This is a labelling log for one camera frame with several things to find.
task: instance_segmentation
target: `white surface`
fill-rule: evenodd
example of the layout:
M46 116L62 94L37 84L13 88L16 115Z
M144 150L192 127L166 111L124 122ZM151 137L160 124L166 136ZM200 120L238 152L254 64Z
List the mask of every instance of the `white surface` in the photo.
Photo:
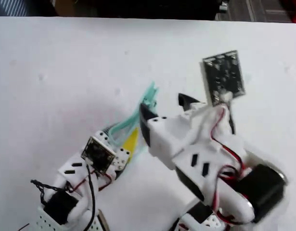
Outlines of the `white surface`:
M279 230L296 230L296 25L87 18L0 18L0 230L33 217L39 192L89 135L130 114L151 80L157 110L177 93L206 100L199 62L238 50L246 96L237 132L279 158L292 198ZM112 231L165 230L192 194L142 153L98 203Z

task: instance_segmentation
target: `cable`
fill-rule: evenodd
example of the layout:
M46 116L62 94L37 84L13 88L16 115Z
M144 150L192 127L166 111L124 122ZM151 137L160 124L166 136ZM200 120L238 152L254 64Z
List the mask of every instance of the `cable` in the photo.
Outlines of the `cable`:
M241 157L236 153L234 152L233 150L231 150L230 148L228 148L227 146L225 146L224 144L222 144L221 142L219 142L218 140L216 140L214 137L213 137L213 133L214 133L214 130L215 128L217 127L217 125L219 124L219 122L223 119L225 115L225 108L223 108L222 112L221 112L221 115L220 115L220 118L218 119L217 123L214 125L214 127L212 128L211 130L211 133L210 133L210 136L211 136L211 139L216 141L217 143L219 143L223 149L225 149L227 152L229 152L240 164L241 166L241 169L240 169L240 174L242 173L242 171L245 169L245 166L244 166L244 163L241 159Z
M24 225L23 227L21 227L18 231L21 231L21 230L23 230L24 228L26 228L28 225L30 225L29 223L28 224L26 224L26 225Z
M89 169L88 164L86 165L86 167L87 167L87 170L88 170L89 186L90 186L91 195L92 195L92 216L91 216L91 219L90 219L88 225L84 229L84 231L88 231L89 230L91 224L93 223L94 217L95 217L95 195L94 195L94 189L93 189L93 184L92 184L91 174L90 174L90 169Z
M223 108L218 121L216 122L216 124L212 128L211 133L210 133L210 136L211 136L211 139L212 140L214 140L217 143L219 143L222 146L223 149L225 149L227 152L229 152L239 162L239 164L240 164L241 167L240 167L240 170L239 171L235 167L233 167L231 165L224 165L222 168L220 168L220 170L219 170L219 172L217 174L216 183L215 183L215 190L214 190L213 201L212 201L212 209L213 209L213 211L216 212L217 216L222 221L224 221L225 223L227 223L226 230L230 230L230 226L228 224L230 224L230 225L244 225L245 223L233 221L233 219L234 219L233 216L226 217L226 216L222 215L222 213L219 211L219 209L218 209L218 199L219 199L219 197L218 197L218 192L217 192L218 179L221 178L223 181L237 180L240 177L240 175L242 174L242 171L245 169L245 166L244 166L244 164L242 162L241 157L236 152L234 152L232 149L230 149L229 147L225 146L224 144L222 144L221 142L219 142L218 140L216 140L213 137L214 130L217 127L217 125L219 124L219 122L223 119L224 115L225 115L225 108ZM232 169L234 171L234 174L232 176L226 176L224 174L225 173L224 170L226 168Z
M232 118L232 111L231 111L231 102L229 101L228 103L226 103L228 110L229 110L229 125L231 127L231 132L233 135L235 135L235 125L234 125L234 121Z
M69 188L64 188L64 189L57 188L57 187L54 187L54 186L50 186L48 184L43 184L42 182L40 182L38 180L31 180L30 182L33 183L39 189L39 191L41 192L40 199L41 199L41 203L43 205L46 205L47 204L47 202L44 200L44 188L46 188L46 189L52 189L52 190L57 191L57 192L61 192L61 191L63 191L63 192L70 192L70 193L73 192Z
M154 82L151 83L149 88L146 90L142 98L139 100L139 103L133 112L133 114L126 119L125 121L122 121L113 127L111 127L108 130L108 137L109 141L114 144L116 147L120 147L125 140L132 134L133 130L138 126L139 123L139 106L141 103L144 103L147 105L152 111L154 110L156 106L156 101L155 101L155 96L156 93L158 92L158 89L154 88ZM114 134L116 132L121 131L122 129L125 129L126 127L130 127L128 131L126 132L126 135L120 136L116 140L114 139Z
M107 184L103 185L102 187L100 187L99 192L102 191L104 188L106 188L108 185L110 185L113 182L112 178L107 173L105 173L104 175L109 179L109 182Z

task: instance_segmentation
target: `circuit board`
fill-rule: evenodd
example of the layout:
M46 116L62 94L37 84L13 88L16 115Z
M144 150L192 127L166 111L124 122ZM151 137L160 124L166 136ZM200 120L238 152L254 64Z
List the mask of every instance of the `circuit board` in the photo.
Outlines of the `circuit board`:
M213 106L221 103L221 94L232 92L233 98L245 95L238 51L203 59L206 80Z
M90 137L88 143L81 154L93 162L92 167L99 175L103 175L112 163L115 154L112 153L105 145L96 138Z

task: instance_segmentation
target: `white robot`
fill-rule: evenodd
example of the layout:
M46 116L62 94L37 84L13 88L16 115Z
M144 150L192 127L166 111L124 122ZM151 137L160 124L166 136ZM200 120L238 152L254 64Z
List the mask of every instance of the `white robot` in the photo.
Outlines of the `white robot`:
M172 231L275 230L271 227L285 210L285 174L274 160L232 133L227 103L211 107L179 94L184 112L174 117L140 107L149 152L175 170L200 200Z
M97 192L122 173L131 154L113 140L112 132L122 136L120 131L129 126L124 134L128 137L138 124L149 152L175 170L198 198L170 231L275 230L272 224L287 205L288 180L279 163L235 135L230 114L233 93L220 88L232 86L220 82L218 76L224 75L225 82L236 83L234 94L243 94L237 52L204 62L207 73L216 76L210 78L215 80L210 83L214 107L179 94L184 112L174 117L158 116L154 112L157 89L152 84L135 113L90 137L87 145L58 170L52 186L31 181L41 191L41 205L30 230L108 231L97 206Z

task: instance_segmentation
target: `cyan plastic strip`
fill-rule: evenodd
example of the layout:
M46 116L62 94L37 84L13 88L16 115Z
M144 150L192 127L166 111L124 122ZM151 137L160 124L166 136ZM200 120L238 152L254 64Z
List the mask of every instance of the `cyan plastic strip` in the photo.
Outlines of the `cyan plastic strip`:
M111 143L113 143L116 147L120 147L127 140L127 138L132 134L133 130L138 126L138 123L139 123L139 106L141 103L144 103L145 105L147 105L151 111L153 112L155 111L155 106L156 106L155 96L157 92L158 92L158 88L155 88L154 82L152 82L150 87L146 90L143 97L140 99L133 114L125 121L122 121L109 129L108 137ZM128 131L126 132L125 136L120 136L115 140L114 134L125 128L128 128Z

